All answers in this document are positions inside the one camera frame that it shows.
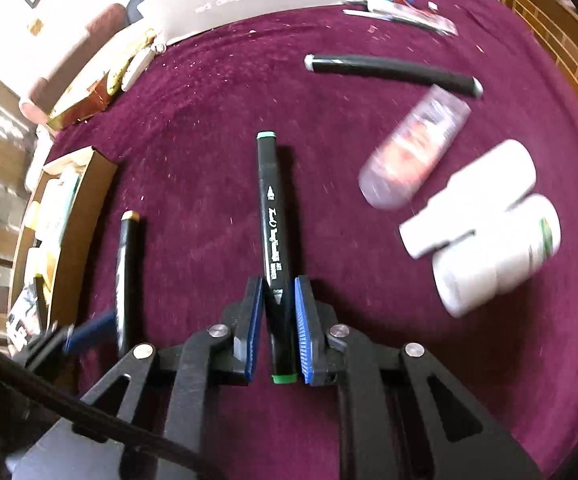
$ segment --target clear plastic bottle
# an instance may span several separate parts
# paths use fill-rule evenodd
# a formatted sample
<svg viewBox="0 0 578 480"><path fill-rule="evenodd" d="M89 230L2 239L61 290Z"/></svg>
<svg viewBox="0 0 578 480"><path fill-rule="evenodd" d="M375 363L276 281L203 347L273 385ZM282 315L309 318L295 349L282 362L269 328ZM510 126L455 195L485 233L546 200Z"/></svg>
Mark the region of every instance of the clear plastic bottle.
<svg viewBox="0 0 578 480"><path fill-rule="evenodd" d="M432 86L360 170L358 184L367 202L381 209L408 202L470 112L464 101Z"/></svg>

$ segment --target white bottle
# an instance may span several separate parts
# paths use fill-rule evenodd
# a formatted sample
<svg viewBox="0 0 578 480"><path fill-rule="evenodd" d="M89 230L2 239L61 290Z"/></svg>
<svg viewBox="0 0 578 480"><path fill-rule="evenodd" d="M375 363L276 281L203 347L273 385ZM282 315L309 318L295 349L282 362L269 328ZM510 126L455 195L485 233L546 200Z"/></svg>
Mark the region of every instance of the white bottle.
<svg viewBox="0 0 578 480"><path fill-rule="evenodd" d="M553 204L532 194L489 219L474 235L434 254L442 304L453 317L513 290L560 247L560 221Z"/></svg>
<svg viewBox="0 0 578 480"><path fill-rule="evenodd" d="M493 215L505 211L535 184L535 166L517 140L505 140L457 171L427 206L400 225L413 258L457 240Z"/></svg>

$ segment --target table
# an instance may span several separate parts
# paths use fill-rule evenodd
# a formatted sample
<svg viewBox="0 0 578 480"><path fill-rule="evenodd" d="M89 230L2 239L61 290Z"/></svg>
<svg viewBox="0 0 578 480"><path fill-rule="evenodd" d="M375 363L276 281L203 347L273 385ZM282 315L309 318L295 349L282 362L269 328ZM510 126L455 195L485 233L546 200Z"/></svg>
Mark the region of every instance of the table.
<svg viewBox="0 0 578 480"><path fill-rule="evenodd" d="M50 158L92 144L119 164L90 249L82 319L113 305L119 221L129 208L146 219L146 340L179 344L239 300L247 277L262 271L256 133L274 130L291 165L294 271L374 341L427 346L550 474L578 439L578 102L499 2L431 1L459 37L346 16L340 7L205 32L157 57L109 110L65 130ZM411 206L371 208L357 175L427 89L307 72L305 54L319 52L427 62L483 84ZM398 225L451 173L508 138L533 156L534 191L554 203L562 246L515 292L456 320L435 291L431 256L412 260ZM83 357L81 390L112 364L108 350ZM211 400L209 455L234 480L337 478L335 393L274 386L269 375L264 344L255 382Z"/></svg>

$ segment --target black cable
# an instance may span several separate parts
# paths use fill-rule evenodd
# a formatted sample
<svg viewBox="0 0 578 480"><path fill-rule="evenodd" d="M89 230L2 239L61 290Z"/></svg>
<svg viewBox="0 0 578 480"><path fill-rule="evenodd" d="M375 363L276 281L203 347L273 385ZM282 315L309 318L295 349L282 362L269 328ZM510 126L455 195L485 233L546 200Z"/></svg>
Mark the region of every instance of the black cable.
<svg viewBox="0 0 578 480"><path fill-rule="evenodd" d="M226 480L220 469L192 450L63 394L53 384L47 383L2 354L0 382L74 424L87 427L133 450L176 463L205 480Z"/></svg>

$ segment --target cardboard box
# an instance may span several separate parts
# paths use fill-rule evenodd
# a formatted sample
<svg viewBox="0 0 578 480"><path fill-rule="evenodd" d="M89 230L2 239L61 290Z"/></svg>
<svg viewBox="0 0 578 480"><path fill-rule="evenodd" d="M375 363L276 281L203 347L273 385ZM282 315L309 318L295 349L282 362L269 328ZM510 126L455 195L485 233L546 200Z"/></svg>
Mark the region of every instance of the cardboard box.
<svg viewBox="0 0 578 480"><path fill-rule="evenodd" d="M29 203L40 202L47 182L60 177L67 166L76 167L77 171L82 173L82 178L76 189L72 210L64 229L63 241L56 259L51 303L48 305L48 324L57 321L59 326L76 322L90 243L105 196L116 172L116 165L91 146L83 148L61 156L43 167L38 186ZM33 246L34 234L34 230L24 225L20 227L14 254L8 311L22 291L27 252Z"/></svg>

